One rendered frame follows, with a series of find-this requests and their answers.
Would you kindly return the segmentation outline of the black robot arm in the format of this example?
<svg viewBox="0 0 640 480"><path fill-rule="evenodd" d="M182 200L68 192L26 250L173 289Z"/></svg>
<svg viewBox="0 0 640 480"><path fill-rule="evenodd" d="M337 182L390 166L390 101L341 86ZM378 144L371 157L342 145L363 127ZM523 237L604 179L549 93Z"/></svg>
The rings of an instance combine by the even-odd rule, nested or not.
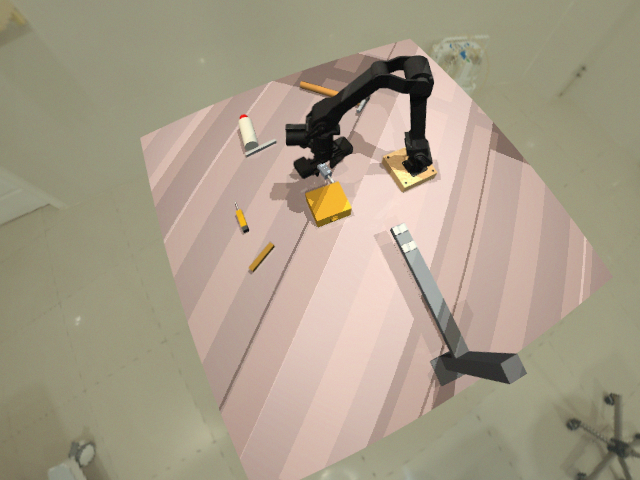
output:
<svg viewBox="0 0 640 480"><path fill-rule="evenodd" d="M390 74L402 70L405 79ZM397 56L388 61L375 61L367 71L335 96L315 103L306 116L306 124L286 124L286 146L300 145L303 149L308 147L313 153L313 140L313 144L319 149L331 147L334 135L340 135L339 122L347 111L378 89L391 89L401 94L410 94L411 129L405 132L404 139L408 158L402 165L412 177L420 175L433 164L430 144L425 136L426 105L433 85L429 60L424 56Z"/></svg>

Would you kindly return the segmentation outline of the cream cylinder with red cap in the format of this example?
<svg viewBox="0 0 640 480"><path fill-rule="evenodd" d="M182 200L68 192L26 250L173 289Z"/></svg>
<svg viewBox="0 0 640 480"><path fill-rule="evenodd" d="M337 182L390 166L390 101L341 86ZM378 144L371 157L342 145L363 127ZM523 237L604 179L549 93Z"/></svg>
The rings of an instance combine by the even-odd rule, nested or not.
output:
<svg viewBox="0 0 640 480"><path fill-rule="evenodd" d="M252 120L247 115L240 116L239 129L242 135L244 148L248 151L258 146L257 136L252 126Z"/></svg>

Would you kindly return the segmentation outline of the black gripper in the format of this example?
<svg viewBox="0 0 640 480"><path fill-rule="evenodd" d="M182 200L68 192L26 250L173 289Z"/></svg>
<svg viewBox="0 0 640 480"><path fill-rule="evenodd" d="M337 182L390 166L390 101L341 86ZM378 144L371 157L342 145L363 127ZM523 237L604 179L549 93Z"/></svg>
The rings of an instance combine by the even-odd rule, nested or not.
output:
<svg viewBox="0 0 640 480"><path fill-rule="evenodd" d="M344 157L353 152L352 145L344 136L337 138L332 146L327 149L317 148L313 144L313 140L311 141L311 144L314 146L314 159L309 158L306 160L305 157L301 157L293 162L293 167L302 179L306 179L313 175L318 177L320 171L318 170L317 165L320 163L324 164L330 160L330 167L333 169L340 161L345 159Z"/></svg>

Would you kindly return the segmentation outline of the brown rectangular bar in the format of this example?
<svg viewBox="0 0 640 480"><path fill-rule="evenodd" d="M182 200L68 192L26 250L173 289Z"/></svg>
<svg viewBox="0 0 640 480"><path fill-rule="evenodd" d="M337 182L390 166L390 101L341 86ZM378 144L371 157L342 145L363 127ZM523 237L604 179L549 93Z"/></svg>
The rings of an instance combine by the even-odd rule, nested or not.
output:
<svg viewBox="0 0 640 480"><path fill-rule="evenodd" d="M262 253L256 258L256 260L250 265L250 267L248 269L251 270L254 273L256 271L256 269L266 259L266 256L272 251L272 249L274 247L275 246L272 243L269 242L267 244L267 246L264 248L264 250L262 251Z"/></svg>

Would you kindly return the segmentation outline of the hammer with orange handle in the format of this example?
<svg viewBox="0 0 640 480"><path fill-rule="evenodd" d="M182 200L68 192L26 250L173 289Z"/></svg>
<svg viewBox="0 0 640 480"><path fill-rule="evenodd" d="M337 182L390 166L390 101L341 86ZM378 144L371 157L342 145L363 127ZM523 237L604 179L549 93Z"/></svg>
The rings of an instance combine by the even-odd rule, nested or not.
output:
<svg viewBox="0 0 640 480"><path fill-rule="evenodd" d="M330 90L328 88L319 86L319 85L313 85L311 83L305 82L305 81L301 81L300 82L300 88L305 89L305 90L311 90L313 92L322 94L322 95L328 95L329 97L335 96L338 91L336 90ZM368 96L366 99L362 100L359 104L358 104L358 109L356 110L357 113L360 113L362 111L362 109L365 107L365 104L370 100L370 97Z"/></svg>

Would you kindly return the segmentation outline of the white thin rod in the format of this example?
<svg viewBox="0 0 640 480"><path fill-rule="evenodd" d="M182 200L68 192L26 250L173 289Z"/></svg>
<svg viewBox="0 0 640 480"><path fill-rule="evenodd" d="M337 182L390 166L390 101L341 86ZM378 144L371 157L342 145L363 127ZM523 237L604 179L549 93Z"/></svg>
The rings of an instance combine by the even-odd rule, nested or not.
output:
<svg viewBox="0 0 640 480"><path fill-rule="evenodd" d="M265 149L265 148L268 148L268 147L272 146L275 143L277 143L276 142L276 138L272 139L272 140L270 140L270 141L268 141L268 142L266 142L266 143L264 143L264 144L262 144L260 146L257 146L255 148L251 149L250 151L246 152L245 154L246 154L247 157L249 157L249 156L251 156L251 155L253 155L253 154L255 154L255 153L257 153L257 152L259 152L259 151L261 151L263 149Z"/></svg>

